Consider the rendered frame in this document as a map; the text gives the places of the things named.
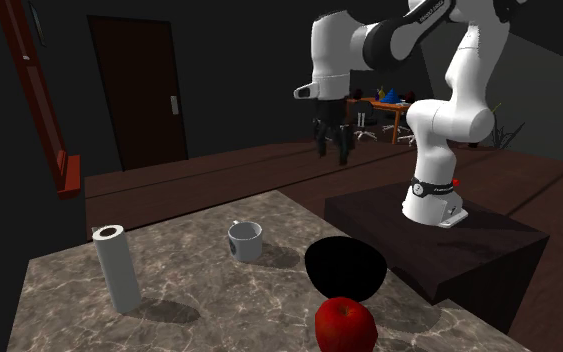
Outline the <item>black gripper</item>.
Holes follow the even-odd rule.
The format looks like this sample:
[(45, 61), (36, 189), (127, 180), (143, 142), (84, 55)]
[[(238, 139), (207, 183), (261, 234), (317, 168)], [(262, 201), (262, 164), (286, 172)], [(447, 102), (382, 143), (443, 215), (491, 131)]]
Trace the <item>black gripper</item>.
[(320, 157), (327, 153), (326, 135), (328, 127), (335, 130), (335, 144), (339, 150), (339, 164), (346, 165), (351, 150), (355, 148), (354, 130), (352, 125), (343, 125), (346, 120), (346, 99), (316, 100), (315, 118), (319, 122), (315, 128), (315, 140)]

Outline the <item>white office chair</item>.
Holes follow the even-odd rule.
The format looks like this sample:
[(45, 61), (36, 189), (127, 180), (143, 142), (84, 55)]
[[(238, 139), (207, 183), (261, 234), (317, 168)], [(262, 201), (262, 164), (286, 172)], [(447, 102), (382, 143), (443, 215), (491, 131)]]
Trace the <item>white office chair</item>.
[(357, 139), (360, 140), (363, 136), (368, 136), (377, 141), (376, 134), (366, 130), (366, 119), (373, 115), (373, 105), (368, 101), (356, 100), (353, 104), (353, 109), (357, 116), (358, 130), (354, 132)]

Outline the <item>orange desk with items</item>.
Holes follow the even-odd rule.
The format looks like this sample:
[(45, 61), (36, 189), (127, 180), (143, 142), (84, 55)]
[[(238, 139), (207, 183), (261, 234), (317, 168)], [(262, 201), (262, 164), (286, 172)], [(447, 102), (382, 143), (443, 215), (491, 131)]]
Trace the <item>orange desk with items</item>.
[(379, 111), (392, 112), (395, 114), (393, 124), (382, 126), (383, 133), (387, 131), (392, 132), (391, 143), (393, 145), (397, 144), (401, 140), (407, 140), (408, 145), (411, 146), (416, 141), (412, 130), (400, 124), (401, 117), (408, 111), (410, 107), (409, 104), (405, 102), (390, 104), (390, 103), (381, 102), (380, 100), (374, 98), (361, 98), (361, 99), (348, 98), (347, 109), (346, 109), (348, 115), (351, 114), (351, 109), (353, 108), (353, 104), (356, 100), (364, 100), (370, 102), (373, 105), (373, 112), (375, 110), (379, 110)]

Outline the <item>black bowl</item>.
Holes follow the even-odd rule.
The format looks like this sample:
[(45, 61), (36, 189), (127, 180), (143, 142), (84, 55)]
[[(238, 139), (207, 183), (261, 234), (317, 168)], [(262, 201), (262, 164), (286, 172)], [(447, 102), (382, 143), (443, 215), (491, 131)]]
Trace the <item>black bowl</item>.
[(388, 269), (379, 251), (344, 236), (315, 241), (306, 250), (304, 262), (311, 283), (323, 296), (356, 302), (369, 299), (379, 290)]

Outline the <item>grey mug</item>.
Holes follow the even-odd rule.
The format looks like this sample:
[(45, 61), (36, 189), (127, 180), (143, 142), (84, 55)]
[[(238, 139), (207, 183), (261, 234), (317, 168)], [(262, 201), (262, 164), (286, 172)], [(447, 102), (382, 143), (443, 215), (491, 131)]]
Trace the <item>grey mug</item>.
[(234, 220), (227, 231), (231, 255), (241, 262), (256, 260), (262, 253), (262, 227), (251, 221)]

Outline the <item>dark brown robot stand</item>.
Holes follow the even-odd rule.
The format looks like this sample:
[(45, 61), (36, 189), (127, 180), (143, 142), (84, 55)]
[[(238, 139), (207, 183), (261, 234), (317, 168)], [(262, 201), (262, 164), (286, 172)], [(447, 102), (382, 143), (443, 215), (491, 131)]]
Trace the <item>dark brown robot stand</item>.
[(325, 220), (372, 245), (431, 304), (449, 299), (507, 333), (547, 245), (547, 234), (473, 202), (451, 228), (402, 213), (404, 183), (326, 199)]

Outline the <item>dark bare plant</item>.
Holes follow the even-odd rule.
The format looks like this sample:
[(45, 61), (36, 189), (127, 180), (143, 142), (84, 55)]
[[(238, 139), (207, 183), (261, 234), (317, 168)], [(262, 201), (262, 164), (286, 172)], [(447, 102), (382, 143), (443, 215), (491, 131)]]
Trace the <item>dark bare plant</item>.
[(525, 126), (525, 122), (522, 122), (514, 131), (508, 132), (505, 130), (504, 126), (501, 125), (498, 121), (498, 115), (496, 111), (501, 106), (501, 103), (498, 103), (491, 112), (493, 113), (494, 117), (494, 126), (491, 132), (491, 140), (493, 143), (493, 147), (498, 150), (507, 149), (512, 142), (512, 140), (517, 136), (517, 134), (523, 129)]

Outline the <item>red apple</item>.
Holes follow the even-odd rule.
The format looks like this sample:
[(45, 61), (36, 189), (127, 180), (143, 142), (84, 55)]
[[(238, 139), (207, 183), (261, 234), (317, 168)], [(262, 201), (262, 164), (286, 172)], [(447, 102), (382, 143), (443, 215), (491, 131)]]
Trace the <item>red apple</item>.
[(336, 297), (323, 302), (315, 313), (315, 336), (321, 352), (373, 352), (378, 332), (365, 306)]

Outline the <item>dark brown door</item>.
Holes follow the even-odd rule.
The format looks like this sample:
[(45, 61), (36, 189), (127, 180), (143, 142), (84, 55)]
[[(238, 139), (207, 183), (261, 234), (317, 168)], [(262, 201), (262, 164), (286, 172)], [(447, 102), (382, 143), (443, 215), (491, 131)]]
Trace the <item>dark brown door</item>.
[(171, 24), (87, 19), (122, 168), (186, 160)]

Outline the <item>white paper towel roll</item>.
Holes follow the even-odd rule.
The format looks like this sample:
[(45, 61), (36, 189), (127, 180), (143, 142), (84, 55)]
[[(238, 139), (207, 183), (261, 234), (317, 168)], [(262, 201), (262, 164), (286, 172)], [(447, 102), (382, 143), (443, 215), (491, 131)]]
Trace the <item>white paper towel roll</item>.
[(121, 225), (95, 227), (92, 239), (115, 310), (127, 313), (136, 309), (142, 296), (124, 228)]

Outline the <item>red wooden frame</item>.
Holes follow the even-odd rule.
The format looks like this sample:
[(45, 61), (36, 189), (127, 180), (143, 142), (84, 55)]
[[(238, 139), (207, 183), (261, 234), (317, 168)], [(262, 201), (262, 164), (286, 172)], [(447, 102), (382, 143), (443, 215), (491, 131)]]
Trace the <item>red wooden frame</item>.
[(22, 0), (0, 0), (0, 23), (58, 198), (74, 198), (81, 191), (81, 158), (65, 147)]

